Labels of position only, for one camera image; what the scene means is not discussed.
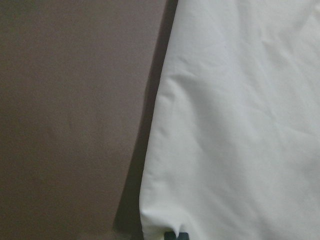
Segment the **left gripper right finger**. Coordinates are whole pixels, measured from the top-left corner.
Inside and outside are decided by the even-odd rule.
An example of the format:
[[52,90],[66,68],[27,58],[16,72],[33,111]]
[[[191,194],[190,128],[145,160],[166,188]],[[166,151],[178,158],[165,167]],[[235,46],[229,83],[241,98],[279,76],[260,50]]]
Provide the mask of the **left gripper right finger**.
[[177,236],[177,240],[189,240],[189,234],[187,232],[180,232]]

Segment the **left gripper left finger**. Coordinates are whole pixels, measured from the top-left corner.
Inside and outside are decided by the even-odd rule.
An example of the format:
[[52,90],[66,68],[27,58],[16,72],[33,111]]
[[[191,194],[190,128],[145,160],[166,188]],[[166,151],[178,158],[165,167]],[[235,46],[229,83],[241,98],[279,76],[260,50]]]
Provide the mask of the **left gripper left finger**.
[[177,236],[173,231],[168,231],[164,233],[164,240],[176,240]]

